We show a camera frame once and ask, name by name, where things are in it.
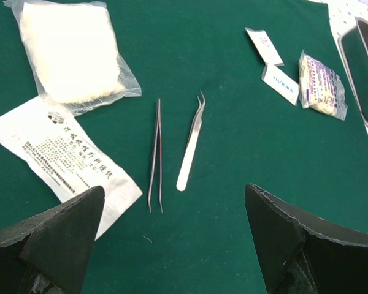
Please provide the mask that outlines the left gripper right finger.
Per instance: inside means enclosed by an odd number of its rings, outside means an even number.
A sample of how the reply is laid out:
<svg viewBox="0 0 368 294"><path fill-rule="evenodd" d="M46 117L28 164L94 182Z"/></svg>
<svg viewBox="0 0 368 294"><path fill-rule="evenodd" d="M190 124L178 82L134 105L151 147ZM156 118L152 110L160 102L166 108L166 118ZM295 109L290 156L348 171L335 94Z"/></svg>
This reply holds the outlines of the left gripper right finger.
<svg viewBox="0 0 368 294"><path fill-rule="evenodd" d="M245 206L267 293L368 293L368 234L284 202L255 184Z"/></svg>

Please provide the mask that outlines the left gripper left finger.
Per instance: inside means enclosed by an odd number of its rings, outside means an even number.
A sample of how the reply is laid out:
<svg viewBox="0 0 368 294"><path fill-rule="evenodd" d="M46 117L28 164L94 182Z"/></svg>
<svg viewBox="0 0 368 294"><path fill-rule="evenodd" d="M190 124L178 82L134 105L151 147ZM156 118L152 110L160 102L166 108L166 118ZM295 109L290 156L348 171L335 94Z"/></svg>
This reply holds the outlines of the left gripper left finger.
<svg viewBox="0 0 368 294"><path fill-rule="evenodd" d="M104 202L94 186L0 230L0 293L80 293Z"/></svg>

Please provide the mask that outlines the curved steel tweezers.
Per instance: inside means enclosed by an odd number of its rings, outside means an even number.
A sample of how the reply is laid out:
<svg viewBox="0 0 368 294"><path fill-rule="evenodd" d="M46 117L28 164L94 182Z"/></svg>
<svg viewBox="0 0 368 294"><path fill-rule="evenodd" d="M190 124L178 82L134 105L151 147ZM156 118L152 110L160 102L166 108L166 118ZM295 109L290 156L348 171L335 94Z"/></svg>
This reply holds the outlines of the curved steel tweezers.
<svg viewBox="0 0 368 294"><path fill-rule="evenodd" d="M199 133L202 127L202 115L206 105L206 99L203 92L201 91L201 97L196 95L199 106L194 115L193 122L191 124L190 134L188 137L188 142L186 145L186 150L178 174L178 179L176 183L176 188L178 191L183 192L186 189L188 178L190 175L191 165L194 159L194 154L196 150L197 141L199 138Z"/></svg>

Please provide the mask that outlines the straight steel tweezers long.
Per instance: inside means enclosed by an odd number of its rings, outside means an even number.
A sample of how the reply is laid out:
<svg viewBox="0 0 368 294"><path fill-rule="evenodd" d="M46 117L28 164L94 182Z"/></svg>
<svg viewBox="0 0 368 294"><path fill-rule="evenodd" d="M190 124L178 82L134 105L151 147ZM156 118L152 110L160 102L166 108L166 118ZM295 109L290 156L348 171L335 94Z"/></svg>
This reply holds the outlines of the straight steel tweezers long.
<svg viewBox="0 0 368 294"><path fill-rule="evenodd" d="M159 207L163 213L163 148L162 148L162 128L161 128L161 99L158 98L156 103L156 121L155 131L153 138L153 151L151 155L151 169L150 169L150 181L148 185L147 203L149 212L152 212L151 195L153 190L153 182L155 177L156 166L159 168L159 186L158 186L158 200Z"/></svg>

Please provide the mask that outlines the cotton swab packet printed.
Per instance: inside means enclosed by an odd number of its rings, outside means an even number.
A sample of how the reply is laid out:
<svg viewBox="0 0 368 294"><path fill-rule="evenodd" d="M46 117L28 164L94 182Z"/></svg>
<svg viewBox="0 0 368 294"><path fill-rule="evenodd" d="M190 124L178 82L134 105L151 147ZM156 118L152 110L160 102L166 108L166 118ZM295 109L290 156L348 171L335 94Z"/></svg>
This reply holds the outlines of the cotton swab packet printed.
<svg viewBox="0 0 368 294"><path fill-rule="evenodd" d="M348 106L345 102L345 87L339 75L304 51L298 64L302 108L312 108L344 121Z"/></svg>

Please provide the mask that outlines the white sachet blue text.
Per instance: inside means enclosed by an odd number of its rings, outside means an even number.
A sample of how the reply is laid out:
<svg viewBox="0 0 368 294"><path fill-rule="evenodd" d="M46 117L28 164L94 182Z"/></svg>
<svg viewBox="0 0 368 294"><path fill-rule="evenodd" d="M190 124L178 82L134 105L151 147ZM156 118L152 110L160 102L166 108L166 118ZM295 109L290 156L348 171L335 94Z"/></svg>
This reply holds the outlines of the white sachet blue text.
<svg viewBox="0 0 368 294"><path fill-rule="evenodd" d="M296 106L299 97L299 85L277 66L266 64L261 79L274 91L278 92L292 105Z"/></svg>

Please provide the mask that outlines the white sachet small print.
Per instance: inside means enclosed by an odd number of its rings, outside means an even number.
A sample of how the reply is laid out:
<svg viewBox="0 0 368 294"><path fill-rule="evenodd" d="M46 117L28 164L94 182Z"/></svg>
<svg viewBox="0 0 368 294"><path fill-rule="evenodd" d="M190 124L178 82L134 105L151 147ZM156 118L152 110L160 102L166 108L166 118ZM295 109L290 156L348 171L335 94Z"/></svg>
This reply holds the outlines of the white sachet small print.
<svg viewBox="0 0 368 294"><path fill-rule="evenodd" d="M265 64L274 66L284 65L282 58L265 30L254 30L249 27L245 27L245 30Z"/></svg>

